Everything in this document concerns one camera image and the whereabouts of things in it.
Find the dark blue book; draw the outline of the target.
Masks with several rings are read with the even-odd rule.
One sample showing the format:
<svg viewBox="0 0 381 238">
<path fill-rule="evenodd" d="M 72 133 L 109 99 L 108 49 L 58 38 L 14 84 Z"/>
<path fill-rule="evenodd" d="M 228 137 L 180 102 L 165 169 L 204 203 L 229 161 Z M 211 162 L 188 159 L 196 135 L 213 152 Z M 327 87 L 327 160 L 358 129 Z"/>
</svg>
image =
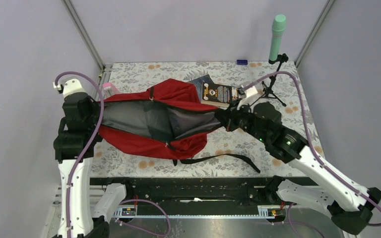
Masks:
<svg viewBox="0 0 381 238">
<path fill-rule="evenodd" d="M 190 81 L 188 81 L 188 83 L 190 83 L 190 84 L 195 86 L 197 94 L 198 94 L 198 98 L 201 101 L 202 100 L 202 90 L 203 90 L 204 83 L 209 84 L 209 83 L 214 83 L 214 82 L 212 81 L 210 75 L 207 74 L 207 75 L 201 76 L 199 78 L 190 80 Z"/>
</svg>

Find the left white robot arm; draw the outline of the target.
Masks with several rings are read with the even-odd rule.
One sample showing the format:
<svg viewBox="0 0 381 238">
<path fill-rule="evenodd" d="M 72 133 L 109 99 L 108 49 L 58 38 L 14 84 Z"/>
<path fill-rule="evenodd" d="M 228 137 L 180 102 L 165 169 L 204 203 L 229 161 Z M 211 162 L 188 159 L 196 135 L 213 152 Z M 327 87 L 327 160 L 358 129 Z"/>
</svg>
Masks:
<svg viewBox="0 0 381 238">
<path fill-rule="evenodd" d="M 58 238 L 107 238 L 109 223 L 121 203 L 133 200 L 134 191 L 122 183 L 112 183 L 94 208 L 90 205 L 90 174 L 94 145 L 103 119 L 104 101 L 96 102 L 86 93 L 77 77 L 89 81 L 103 95 L 99 86 L 88 76 L 68 71 L 58 75 L 54 88 L 63 95 L 64 117 L 54 140 L 55 159 L 61 177 L 61 212 Z"/>
</svg>

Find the red backpack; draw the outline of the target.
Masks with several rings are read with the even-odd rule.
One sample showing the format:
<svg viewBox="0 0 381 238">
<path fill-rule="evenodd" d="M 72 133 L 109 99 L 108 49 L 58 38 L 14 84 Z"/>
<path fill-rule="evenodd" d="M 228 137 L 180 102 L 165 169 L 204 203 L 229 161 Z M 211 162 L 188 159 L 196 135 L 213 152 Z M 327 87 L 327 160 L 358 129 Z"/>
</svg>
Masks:
<svg viewBox="0 0 381 238">
<path fill-rule="evenodd" d="M 222 111 L 202 104 L 193 84 L 167 79 L 144 92 L 104 99 L 99 135 L 126 154 L 196 164 L 210 159 L 194 156 L 222 127 L 216 118 Z"/>
</svg>

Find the black cover book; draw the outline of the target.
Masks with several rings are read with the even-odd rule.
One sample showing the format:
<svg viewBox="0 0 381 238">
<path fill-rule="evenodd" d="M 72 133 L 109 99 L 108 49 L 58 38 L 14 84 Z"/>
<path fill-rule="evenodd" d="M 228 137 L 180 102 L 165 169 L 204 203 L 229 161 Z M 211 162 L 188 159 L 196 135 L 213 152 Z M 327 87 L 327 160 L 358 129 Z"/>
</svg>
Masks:
<svg viewBox="0 0 381 238">
<path fill-rule="evenodd" d="M 238 99 L 238 90 L 234 86 L 215 83 L 202 84 L 200 100 L 202 104 L 227 108 L 229 104 Z"/>
</svg>

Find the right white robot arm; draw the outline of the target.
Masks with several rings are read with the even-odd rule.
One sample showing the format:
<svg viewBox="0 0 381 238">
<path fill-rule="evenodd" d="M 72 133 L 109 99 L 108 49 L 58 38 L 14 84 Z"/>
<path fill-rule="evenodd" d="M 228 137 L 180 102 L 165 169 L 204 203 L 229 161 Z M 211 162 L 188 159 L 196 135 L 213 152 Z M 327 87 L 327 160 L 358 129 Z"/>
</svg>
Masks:
<svg viewBox="0 0 381 238">
<path fill-rule="evenodd" d="M 252 109 L 241 102 L 238 99 L 216 112 L 226 130 L 243 130 L 264 143 L 272 157 L 300 170 L 321 187 L 316 190 L 274 176 L 264 192 L 267 202 L 283 200 L 309 207 L 352 235 L 369 225 L 381 200 L 379 189 L 366 188 L 335 168 L 303 136 L 282 124 L 281 113 L 271 103 L 258 103 Z"/>
</svg>

